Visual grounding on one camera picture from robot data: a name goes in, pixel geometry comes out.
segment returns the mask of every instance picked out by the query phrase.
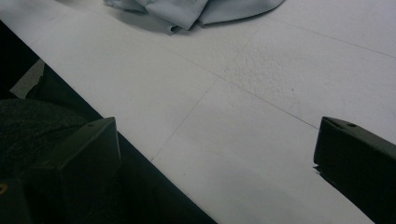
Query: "white fabric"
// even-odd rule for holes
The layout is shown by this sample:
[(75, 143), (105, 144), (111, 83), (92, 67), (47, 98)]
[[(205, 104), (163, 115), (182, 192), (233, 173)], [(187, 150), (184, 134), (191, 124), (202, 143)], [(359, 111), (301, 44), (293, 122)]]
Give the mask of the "white fabric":
[(199, 20), (203, 24), (234, 21), (258, 15), (279, 6), (284, 0), (105, 0), (108, 5), (147, 11), (189, 30)]

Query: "black plastic part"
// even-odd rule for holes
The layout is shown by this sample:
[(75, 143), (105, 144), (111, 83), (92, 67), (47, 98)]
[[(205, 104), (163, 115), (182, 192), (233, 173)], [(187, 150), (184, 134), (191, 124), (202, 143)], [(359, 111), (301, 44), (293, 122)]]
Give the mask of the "black plastic part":
[(28, 195), (46, 200), (59, 220), (81, 223), (120, 168), (114, 118), (89, 123), (41, 157), (23, 175)]
[(340, 119), (323, 118), (314, 162), (375, 223), (396, 223), (396, 146)]
[(33, 223), (22, 183), (18, 179), (0, 180), (0, 223)]

